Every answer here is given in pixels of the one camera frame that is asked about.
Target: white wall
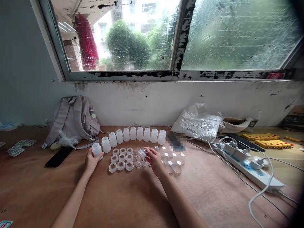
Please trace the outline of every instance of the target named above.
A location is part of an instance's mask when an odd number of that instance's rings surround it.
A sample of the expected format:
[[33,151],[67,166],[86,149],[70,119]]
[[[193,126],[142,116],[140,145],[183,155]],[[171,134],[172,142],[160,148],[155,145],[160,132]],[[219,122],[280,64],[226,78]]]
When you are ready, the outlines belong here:
[[60,98],[72,95],[89,98],[101,125],[172,125],[184,107],[204,102],[207,109],[224,116],[243,117],[260,109],[258,125],[273,126],[294,104],[303,103],[301,82],[58,82],[29,0],[2,5],[0,121],[4,123],[44,124]]

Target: person's left hand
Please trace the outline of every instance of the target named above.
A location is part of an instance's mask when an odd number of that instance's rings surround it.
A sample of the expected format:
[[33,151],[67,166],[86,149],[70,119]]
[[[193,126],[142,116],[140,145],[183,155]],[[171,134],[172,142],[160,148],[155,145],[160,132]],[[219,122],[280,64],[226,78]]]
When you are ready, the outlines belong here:
[[85,159],[85,173],[92,175],[94,169],[98,163],[98,160],[104,155],[104,152],[100,153],[96,158],[94,158],[92,153],[92,148],[89,149],[89,152]]

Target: window frame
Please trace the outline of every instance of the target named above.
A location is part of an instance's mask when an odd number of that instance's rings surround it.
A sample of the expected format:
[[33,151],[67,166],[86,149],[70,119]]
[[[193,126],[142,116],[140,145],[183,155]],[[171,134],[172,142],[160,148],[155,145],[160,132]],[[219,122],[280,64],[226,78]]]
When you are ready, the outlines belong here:
[[299,58],[303,48],[304,38],[298,42],[287,55],[280,69],[261,70],[181,70],[184,53],[188,44],[190,24],[196,0],[181,0],[179,5],[177,25],[172,47],[170,69],[152,71],[81,71],[72,72],[64,49],[58,23],[55,19],[51,0],[35,0],[42,13],[42,19],[49,32],[49,38],[54,46],[54,55],[58,58],[59,68],[64,81],[204,81],[204,80],[267,80],[270,73],[283,73],[282,80],[292,79],[295,70],[294,63]]

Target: hand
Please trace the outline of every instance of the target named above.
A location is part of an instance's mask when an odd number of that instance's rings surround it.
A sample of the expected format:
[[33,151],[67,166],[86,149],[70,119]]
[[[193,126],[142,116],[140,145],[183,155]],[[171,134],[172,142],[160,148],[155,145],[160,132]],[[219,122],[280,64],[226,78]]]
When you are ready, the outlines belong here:
[[144,149],[146,150],[146,155],[148,156],[145,158],[145,161],[150,163],[153,173],[159,178],[162,174],[166,173],[161,155],[150,147],[145,147]]
[[104,152],[100,153],[100,155],[98,155],[96,158],[94,158],[93,154],[92,154],[92,148],[89,149],[89,152],[86,156],[85,159],[85,173],[88,173],[90,175],[92,175],[98,160],[104,155]]

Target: forearm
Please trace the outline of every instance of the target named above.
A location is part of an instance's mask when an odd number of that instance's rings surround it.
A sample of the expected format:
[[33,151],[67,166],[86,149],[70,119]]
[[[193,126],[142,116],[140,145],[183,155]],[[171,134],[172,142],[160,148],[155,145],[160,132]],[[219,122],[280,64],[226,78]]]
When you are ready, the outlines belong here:
[[181,228],[208,227],[168,173],[164,172],[159,180]]
[[64,205],[51,228],[73,227],[90,176],[90,173],[83,173],[72,195]]

